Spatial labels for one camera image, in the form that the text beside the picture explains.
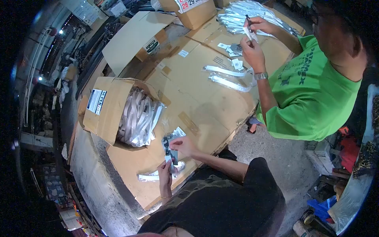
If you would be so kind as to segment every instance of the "box label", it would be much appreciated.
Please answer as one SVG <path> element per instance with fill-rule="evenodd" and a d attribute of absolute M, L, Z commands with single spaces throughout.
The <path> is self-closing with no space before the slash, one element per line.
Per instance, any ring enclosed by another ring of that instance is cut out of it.
<path fill-rule="evenodd" d="M 151 38 L 151 40 L 149 40 L 149 41 L 143 46 L 143 48 L 144 48 L 144 50 L 146 50 L 146 52 L 147 52 L 148 54 L 150 54 L 150 53 L 153 52 L 154 49 L 156 49 L 158 46 L 159 46 L 159 42 L 158 42 L 158 40 L 157 40 L 155 37 L 153 37 L 153 38 Z"/>
<path fill-rule="evenodd" d="M 207 2 L 208 0 L 175 0 L 175 2 L 179 6 L 180 13 L 185 13 L 186 11 L 191 10 L 192 8 L 195 8 L 199 6 L 200 4 L 203 4 Z"/>
<path fill-rule="evenodd" d="M 185 57 L 188 55 L 188 52 L 182 50 L 182 51 L 180 51 L 178 54 L 179 54 L 180 56 L 182 56 L 183 58 L 185 58 Z"/>
<path fill-rule="evenodd" d="M 106 91 L 93 89 L 91 96 L 89 98 L 87 109 L 94 112 L 97 115 L 100 115 L 101 108 L 103 107 L 104 98 Z"/>

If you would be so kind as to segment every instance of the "white pipe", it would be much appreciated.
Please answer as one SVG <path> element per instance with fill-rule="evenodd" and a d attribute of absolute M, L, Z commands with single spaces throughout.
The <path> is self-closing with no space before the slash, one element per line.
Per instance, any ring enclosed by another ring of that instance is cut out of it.
<path fill-rule="evenodd" d="M 43 40 L 43 42 L 41 42 L 41 44 L 45 45 L 45 42 L 47 41 L 47 39 L 48 39 L 48 37 L 44 38 L 44 40 Z M 28 104 L 27 104 L 27 107 L 26 107 L 26 123 L 27 124 L 28 124 L 28 110 L 29 110 L 30 88 L 31 88 L 31 84 L 33 82 L 34 72 L 36 71 L 37 62 L 38 62 L 39 56 L 41 55 L 42 49 L 43 49 L 43 47 L 38 52 L 37 60 L 34 63 L 34 67 L 33 67 L 32 73 L 31 73 L 31 80 L 30 80 L 29 88 L 28 88 L 28 100 L 27 100 Z"/>
<path fill-rule="evenodd" d="M 35 58 L 36 58 L 37 52 L 38 52 L 39 49 L 40 49 L 41 42 L 45 39 L 45 37 L 46 37 L 46 33 L 47 33 L 47 32 L 48 32 L 48 30 L 45 31 L 44 35 L 42 36 L 41 41 L 38 43 L 37 49 L 36 49 L 36 51 L 35 51 L 35 53 L 34 53 L 34 56 L 33 56 L 33 60 L 31 61 L 31 65 L 30 65 L 30 69 L 29 69 L 29 73 L 28 73 L 28 80 L 27 80 L 26 88 L 25 88 L 25 95 L 24 95 L 24 108 L 25 108 L 25 106 L 26 106 L 26 102 L 29 101 L 29 100 L 26 99 L 27 96 L 28 96 L 28 93 L 26 93 L 26 91 L 28 91 L 28 89 L 29 89 L 29 80 L 30 80 L 31 69 L 33 68 L 34 60 L 35 60 Z M 23 123 L 24 123 L 24 127 L 27 127 L 27 126 L 25 126 L 25 111 L 24 111 L 24 113 L 23 113 Z"/>

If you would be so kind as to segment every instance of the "white tag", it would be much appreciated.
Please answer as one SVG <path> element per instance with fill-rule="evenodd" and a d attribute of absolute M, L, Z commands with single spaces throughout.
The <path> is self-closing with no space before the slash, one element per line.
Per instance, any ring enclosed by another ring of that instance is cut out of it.
<path fill-rule="evenodd" d="M 243 31 L 245 32 L 245 34 L 247 34 L 247 36 L 249 37 L 249 39 L 252 41 L 252 40 L 255 40 L 256 42 L 258 42 L 258 38 L 257 38 L 257 35 L 254 33 L 254 32 L 250 32 L 249 29 L 247 27 L 244 27 L 243 28 Z"/>
<path fill-rule="evenodd" d="M 228 45 L 228 47 L 227 47 L 225 50 L 226 50 L 226 52 L 228 52 L 228 53 L 233 53 L 233 50 L 230 49 L 230 45 Z"/>
<path fill-rule="evenodd" d="M 241 55 L 239 55 L 239 54 L 235 54 L 235 53 L 229 53 L 229 56 L 230 56 L 230 57 L 240 57 Z"/>
<path fill-rule="evenodd" d="M 89 98 L 87 109 L 94 112 L 97 115 L 100 115 L 101 108 L 103 107 L 104 98 L 106 91 L 93 89 L 91 96 Z"/>
<path fill-rule="evenodd" d="M 226 45 L 226 44 L 223 44 L 223 43 L 219 43 L 217 46 L 220 47 L 220 48 L 223 48 L 223 49 L 227 49 L 228 47 L 230 47 L 230 45 Z"/>
<path fill-rule="evenodd" d="M 155 38 L 155 37 L 153 37 L 153 38 L 151 38 L 144 46 L 143 46 L 143 48 L 144 48 L 144 50 L 146 50 L 146 52 L 148 53 L 148 54 L 150 54 L 151 52 L 153 52 L 154 51 L 154 49 L 156 49 L 157 47 L 159 46 L 159 42 L 158 42 L 158 40 Z"/>
<path fill-rule="evenodd" d="M 234 66 L 234 69 L 236 69 L 236 70 L 238 70 L 238 69 L 241 68 L 241 66 L 240 66 L 240 61 L 238 60 L 238 58 L 233 59 L 233 60 L 232 60 L 232 64 L 233 64 L 233 66 Z"/>
<path fill-rule="evenodd" d="M 166 66 L 166 65 L 165 65 L 163 62 L 160 62 L 160 63 L 157 65 L 157 68 L 159 68 L 160 70 L 163 70 L 165 66 Z"/>
<path fill-rule="evenodd" d="M 185 13 L 208 0 L 175 0 L 176 4 L 179 6 L 179 13 Z"/>
<path fill-rule="evenodd" d="M 182 51 L 180 51 L 178 54 L 179 54 L 180 56 L 182 56 L 183 58 L 185 58 L 185 57 L 188 55 L 188 52 L 182 50 Z"/>

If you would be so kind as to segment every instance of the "brown packing tape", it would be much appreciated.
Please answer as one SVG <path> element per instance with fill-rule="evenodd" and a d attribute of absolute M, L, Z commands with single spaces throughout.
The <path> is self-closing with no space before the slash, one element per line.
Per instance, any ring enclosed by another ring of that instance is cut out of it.
<path fill-rule="evenodd" d="M 171 104 L 171 100 L 167 98 L 167 96 L 165 96 L 161 90 L 158 90 L 158 97 L 165 106 L 169 106 Z"/>
<path fill-rule="evenodd" d="M 183 111 L 181 112 L 178 117 L 180 120 L 185 124 L 185 126 L 195 135 L 195 137 L 200 136 L 200 129 L 199 127 L 191 120 L 191 118 Z"/>

